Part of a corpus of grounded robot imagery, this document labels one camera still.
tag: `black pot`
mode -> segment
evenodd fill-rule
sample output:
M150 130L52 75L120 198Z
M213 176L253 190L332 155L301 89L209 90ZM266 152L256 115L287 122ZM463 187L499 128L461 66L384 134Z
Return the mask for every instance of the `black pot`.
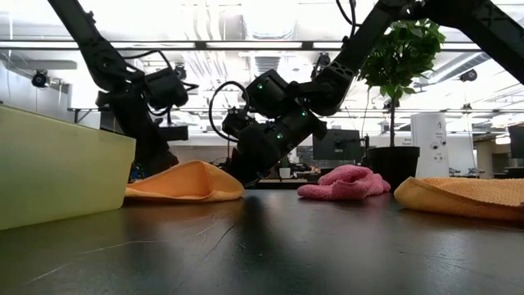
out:
M394 192L409 176L415 177L420 147L373 147L367 156L371 170L380 174Z

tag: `folded towel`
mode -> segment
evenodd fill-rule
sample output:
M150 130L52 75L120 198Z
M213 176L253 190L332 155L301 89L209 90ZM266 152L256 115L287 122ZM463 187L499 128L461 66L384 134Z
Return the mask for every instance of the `folded towel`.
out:
M238 199L243 191L242 184L221 169L203 161L190 161L128 184L125 196L147 200L215 202Z
M303 185L297 192L305 198L336 201L359 200L387 193L391 188L380 175L368 168L353 165L338 166L322 176L318 184Z
M492 220L524 220L524 179L405 180L396 200L409 209Z

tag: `yellow towel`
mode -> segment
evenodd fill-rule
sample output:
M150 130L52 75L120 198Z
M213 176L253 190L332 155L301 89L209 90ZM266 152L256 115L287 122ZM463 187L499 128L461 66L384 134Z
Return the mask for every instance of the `yellow towel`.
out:
M405 180L395 199L414 210L492 220L524 220L524 179Z
M176 165L134 184L126 197L181 202L217 202L238 199L244 188L238 180L203 161Z

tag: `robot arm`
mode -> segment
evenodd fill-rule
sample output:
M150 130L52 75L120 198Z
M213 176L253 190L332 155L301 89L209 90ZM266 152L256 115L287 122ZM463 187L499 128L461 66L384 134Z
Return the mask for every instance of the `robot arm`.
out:
M149 115L149 106L167 112L173 105L187 102L187 91L175 71L168 64L145 75L100 35L93 14L86 13L78 0L48 1L79 45L93 81L106 91L99 92L97 105L109 105L124 134L137 140L135 163L148 174L178 164Z
M267 171L310 134L322 138L326 126L315 115L340 109L351 82L393 21L431 20L462 30L502 67L524 83L524 30L489 0L380 0L355 36L344 38L340 54L311 82L287 83L270 70L246 89L250 105L273 119L258 124L246 114L229 114L226 133L238 138L225 170L246 185Z

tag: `plastic container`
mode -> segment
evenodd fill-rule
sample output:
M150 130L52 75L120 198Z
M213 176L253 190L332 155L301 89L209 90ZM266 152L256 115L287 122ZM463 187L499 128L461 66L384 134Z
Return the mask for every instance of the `plastic container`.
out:
M122 206L135 140L0 106L0 229Z

